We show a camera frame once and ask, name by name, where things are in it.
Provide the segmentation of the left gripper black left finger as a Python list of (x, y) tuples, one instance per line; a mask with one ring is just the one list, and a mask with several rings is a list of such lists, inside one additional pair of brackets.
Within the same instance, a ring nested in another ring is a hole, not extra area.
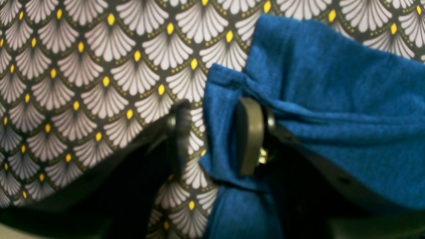
[(1, 224), (48, 239), (106, 239), (124, 218), (147, 222), (155, 194), (188, 159), (190, 103), (176, 102), (125, 148), (38, 202), (1, 211)]

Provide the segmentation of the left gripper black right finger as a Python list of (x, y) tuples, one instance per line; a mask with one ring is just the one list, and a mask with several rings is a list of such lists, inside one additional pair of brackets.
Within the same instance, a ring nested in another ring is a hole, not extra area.
[(308, 150), (273, 110), (243, 97), (236, 106), (238, 173), (266, 183), (285, 239), (419, 239), (424, 210), (398, 206)]

